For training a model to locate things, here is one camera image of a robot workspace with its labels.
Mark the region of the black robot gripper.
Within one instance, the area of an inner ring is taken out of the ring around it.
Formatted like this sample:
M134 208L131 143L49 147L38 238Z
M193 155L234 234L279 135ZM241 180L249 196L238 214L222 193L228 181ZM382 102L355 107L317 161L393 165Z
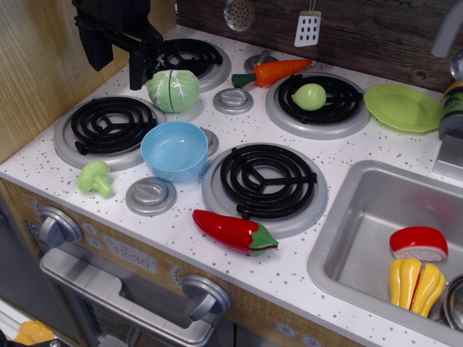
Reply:
M127 43L129 86L140 90L153 77L158 63L161 34L148 19L149 1L73 1L80 40L89 64L96 71L113 61L112 44Z

